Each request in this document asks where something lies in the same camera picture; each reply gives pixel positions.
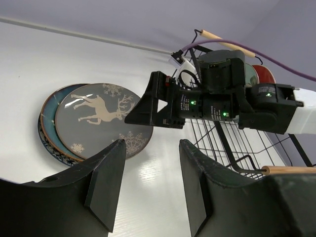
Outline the dark grey deer plate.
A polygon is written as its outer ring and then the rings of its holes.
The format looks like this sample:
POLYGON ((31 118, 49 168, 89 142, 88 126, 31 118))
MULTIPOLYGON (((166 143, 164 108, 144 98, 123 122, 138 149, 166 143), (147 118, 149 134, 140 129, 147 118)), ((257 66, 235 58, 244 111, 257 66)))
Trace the dark grey deer plate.
POLYGON ((55 128, 64 146, 80 158, 89 158, 117 139, 126 143, 126 158, 141 152, 153 127, 124 122, 138 103, 134 92, 115 84, 95 83, 70 92, 55 114, 55 128))

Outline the red and teal plate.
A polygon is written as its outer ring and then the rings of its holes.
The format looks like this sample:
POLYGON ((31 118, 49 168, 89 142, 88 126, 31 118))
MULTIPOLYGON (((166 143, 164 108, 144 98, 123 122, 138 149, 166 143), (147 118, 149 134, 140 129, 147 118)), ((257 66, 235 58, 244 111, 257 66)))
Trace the red and teal plate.
POLYGON ((260 83, 276 83, 274 75, 266 66, 252 65, 252 67, 257 72, 260 83))

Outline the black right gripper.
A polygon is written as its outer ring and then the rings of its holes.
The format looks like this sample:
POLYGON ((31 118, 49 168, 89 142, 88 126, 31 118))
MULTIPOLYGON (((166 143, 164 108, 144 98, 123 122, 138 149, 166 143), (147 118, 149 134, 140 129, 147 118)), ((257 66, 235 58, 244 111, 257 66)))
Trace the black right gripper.
POLYGON ((125 117, 126 124, 183 128, 185 119, 178 115, 177 99, 181 87, 161 71, 151 72, 147 88, 136 106, 125 117), (158 110, 158 102, 166 106, 158 110))

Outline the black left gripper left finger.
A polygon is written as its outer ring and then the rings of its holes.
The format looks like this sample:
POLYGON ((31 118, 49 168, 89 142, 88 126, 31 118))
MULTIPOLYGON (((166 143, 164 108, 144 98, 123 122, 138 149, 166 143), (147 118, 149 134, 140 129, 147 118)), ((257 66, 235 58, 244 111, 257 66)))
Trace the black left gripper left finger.
POLYGON ((114 229, 125 142, 39 182, 0 182, 3 237, 106 237, 114 229))

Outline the white blue floral plate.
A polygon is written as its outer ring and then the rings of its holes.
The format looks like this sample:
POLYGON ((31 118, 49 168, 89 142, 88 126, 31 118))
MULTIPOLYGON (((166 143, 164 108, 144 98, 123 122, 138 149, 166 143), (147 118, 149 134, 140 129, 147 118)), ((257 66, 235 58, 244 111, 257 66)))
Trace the white blue floral plate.
POLYGON ((38 119, 38 134, 39 134, 39 138, 43 144, 43 146, 45 147, 45 149, 59 162, 71 167, 74 166, 76 164, 79 163, 79 161, 73 159, 73 158, 69 158, 65 155, 63 155, 62 153, 60 153, 59 151, 57 151, 52 145, 50 145, 48 139, 45 137, 44 132, 42 130, 41 127, 41 122, 40 122, 40 118, 38 119))

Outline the dark teal plate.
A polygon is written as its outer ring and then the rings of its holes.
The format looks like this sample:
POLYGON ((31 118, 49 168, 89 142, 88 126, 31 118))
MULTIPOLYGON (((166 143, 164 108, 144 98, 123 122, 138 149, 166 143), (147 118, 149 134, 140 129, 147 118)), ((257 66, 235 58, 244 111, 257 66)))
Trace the dark teal plate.
POLYGON ((72 151, 62 143, 56 131, 55 115, 64 98, 75 89, 78 89, 84 85, 86 84, 80 83, 67 85, 53 92, 44 102, 39 117, 41 129, 45 138, 48 140, 48 144, 65 158, 69 158, 78 162, 84 161, 84 158, 80 158, 79 156, 72 153, 72 151))

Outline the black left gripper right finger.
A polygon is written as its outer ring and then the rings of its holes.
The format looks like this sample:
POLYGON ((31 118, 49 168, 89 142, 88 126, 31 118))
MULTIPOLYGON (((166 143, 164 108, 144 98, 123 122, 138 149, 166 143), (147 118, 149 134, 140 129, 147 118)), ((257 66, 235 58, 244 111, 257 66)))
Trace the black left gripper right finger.
POLYGON ((191 236, 313 237, 316 170, 270 167, 255 180, 202 153, 189 140, 179 156, 191 236))

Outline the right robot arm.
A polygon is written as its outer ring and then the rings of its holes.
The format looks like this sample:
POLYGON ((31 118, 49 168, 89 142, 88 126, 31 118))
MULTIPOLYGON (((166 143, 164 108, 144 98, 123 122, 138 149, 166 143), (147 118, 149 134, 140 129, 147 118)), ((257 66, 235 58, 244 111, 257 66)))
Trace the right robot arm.
POLYGON ((177 75, 152 72, 125 123, 181 129, 187 119, 237 120, 239 129, 315 134, 316 93, 276 83, 247 85, 240 50, 210 51, 188 61, 171 56, 177 75))

